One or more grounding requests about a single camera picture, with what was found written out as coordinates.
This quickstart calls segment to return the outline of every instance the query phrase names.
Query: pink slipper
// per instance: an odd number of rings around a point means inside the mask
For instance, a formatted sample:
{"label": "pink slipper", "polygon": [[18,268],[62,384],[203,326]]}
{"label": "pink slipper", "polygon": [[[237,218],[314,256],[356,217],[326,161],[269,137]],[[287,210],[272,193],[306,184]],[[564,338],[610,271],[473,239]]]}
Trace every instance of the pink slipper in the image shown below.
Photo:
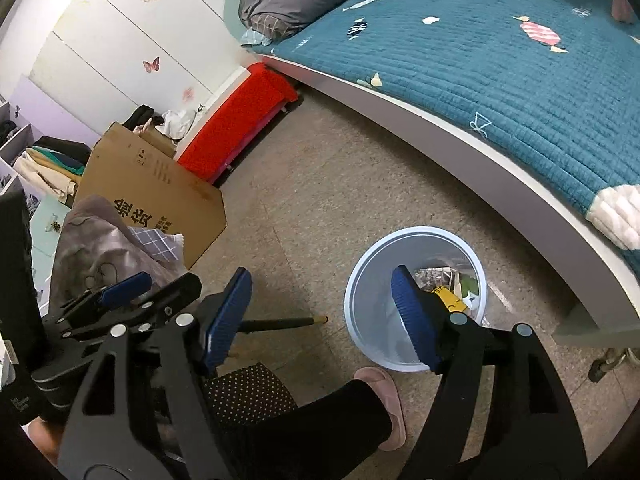
{"label": "pink slipper", "polygon": [[393,451],[402,447],[406,441],[406,428],[404,426],[404,416],[402,416],[402,406],[396,384],[391,376],[382,368],[368,366],[361,368],[353,376],[366,382],[384,404],[386,412],[391,419],[391,436],[378,446],[382,451]]}

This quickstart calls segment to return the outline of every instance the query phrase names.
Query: white bed frame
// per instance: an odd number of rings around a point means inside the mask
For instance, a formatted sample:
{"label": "white bed frame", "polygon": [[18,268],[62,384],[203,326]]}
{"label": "white bed frame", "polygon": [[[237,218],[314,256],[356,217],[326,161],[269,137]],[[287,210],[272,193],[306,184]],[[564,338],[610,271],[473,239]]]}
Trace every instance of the white bed frame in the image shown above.
{"label": "white bed frame", "polygon": [[353,108],[423,152],[513,225],[576,294],[559,344],[640,346],[640,285],[616,248],[529,171],[487,142],[413,105],[303,65],[271,68]]}

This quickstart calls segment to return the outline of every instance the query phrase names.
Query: black pants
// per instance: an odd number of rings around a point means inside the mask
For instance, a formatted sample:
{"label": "black pants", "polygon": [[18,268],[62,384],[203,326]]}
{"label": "black pants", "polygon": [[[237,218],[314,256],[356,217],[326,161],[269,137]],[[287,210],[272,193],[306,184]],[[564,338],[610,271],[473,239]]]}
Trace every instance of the black pants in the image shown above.
{"label": "black pants", "polygon": [[242,480],[340,480],[391,434],[385,407],[363,381],[229,434]]}

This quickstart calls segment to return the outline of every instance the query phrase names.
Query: cardboard box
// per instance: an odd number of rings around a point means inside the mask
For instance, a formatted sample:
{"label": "cardboard box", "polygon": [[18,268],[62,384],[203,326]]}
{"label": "cardboard box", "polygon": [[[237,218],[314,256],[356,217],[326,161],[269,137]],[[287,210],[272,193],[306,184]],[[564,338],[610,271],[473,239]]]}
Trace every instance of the cardboard box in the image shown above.
{"label": "cardboard box", "polygon": [[189,269],[226,227],[220,190],[114,123],[92,151],[76,200],[97,194],[125,224],[184,235]]}
{"label": "cardboard box", "polygon": [[140,132],[140,138],[146,140],[146,142],[163,152],[169,158],[174,158],[176,150],[174,142],[156,130],[155,126]]}

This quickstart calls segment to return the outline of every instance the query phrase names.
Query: bed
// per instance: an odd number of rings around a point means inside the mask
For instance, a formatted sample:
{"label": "bed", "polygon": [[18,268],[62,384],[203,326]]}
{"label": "bed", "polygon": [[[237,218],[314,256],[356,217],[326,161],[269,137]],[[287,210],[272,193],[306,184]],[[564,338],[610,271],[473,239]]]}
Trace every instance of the bed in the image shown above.
{"label": "bed", "polygon": [[558,342],[634,346],[640,25],[610,11],[610,0],[348,0],[256,51],[518,229],[581,302]]}

